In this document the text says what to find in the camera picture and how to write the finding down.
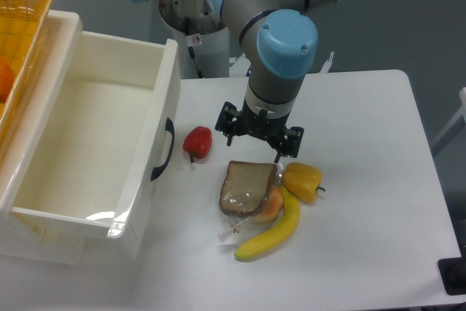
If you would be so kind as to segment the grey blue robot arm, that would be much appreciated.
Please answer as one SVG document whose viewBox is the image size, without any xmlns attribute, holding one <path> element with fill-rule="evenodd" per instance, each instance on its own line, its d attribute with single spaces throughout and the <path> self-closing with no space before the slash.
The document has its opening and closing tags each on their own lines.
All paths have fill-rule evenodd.
<svg viewBox="0 0 466 311">
<path fill-rule="evenodd" d="M 307 13 L 338 1 L 207 0 L 215 23 L 229 29 L 250 61 L 242 108 L 225 103 L 217 131 L 228 139 L 249 135 L 266 141 L 278 157 L 297 157 L 304 130 L 286 127 L 286 122 L 318 44 Z"/>
</svg>

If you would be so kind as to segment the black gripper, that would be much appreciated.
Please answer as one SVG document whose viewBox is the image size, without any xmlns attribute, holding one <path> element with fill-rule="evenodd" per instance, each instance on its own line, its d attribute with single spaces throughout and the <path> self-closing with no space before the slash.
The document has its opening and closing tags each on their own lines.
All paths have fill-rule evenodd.
<svg viewBox="0 0 466 311">
<path fill-rule="evenodd" d="M 247 101 L 244 101 L 242 110 L 238 111 L 235 105 L 226 101 L 218 115 L 215 130 L 226 137 L 227 146 L 232 145 L 235 136 L 243 135 L 269 141 L 269 145 L 277 152 L 274 163 L 278 163 L 282 157 L 298 157 L 304 136 L 304 128 L 286 127 L 290 113 L 277 114 L 257 109 Z"/>
</svg>

